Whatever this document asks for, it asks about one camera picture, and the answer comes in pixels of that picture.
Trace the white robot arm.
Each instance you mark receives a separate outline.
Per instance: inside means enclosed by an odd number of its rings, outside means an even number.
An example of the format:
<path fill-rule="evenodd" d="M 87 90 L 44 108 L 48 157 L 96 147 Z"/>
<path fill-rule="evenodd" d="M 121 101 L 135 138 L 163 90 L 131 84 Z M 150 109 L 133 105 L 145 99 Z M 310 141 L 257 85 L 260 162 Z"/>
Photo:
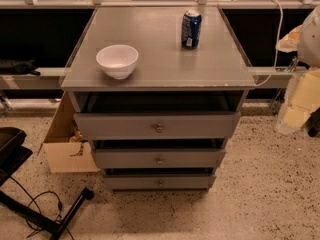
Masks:
<path fill-rule="evenodd" d="M 277 131 L 292 134 L 320 108 L 320 5 L 280 39 L 276 48 L 285 53 L 296 51 L 298 61 L 308 66 L 303 73 L 292 75 L 278 114 Z"/>

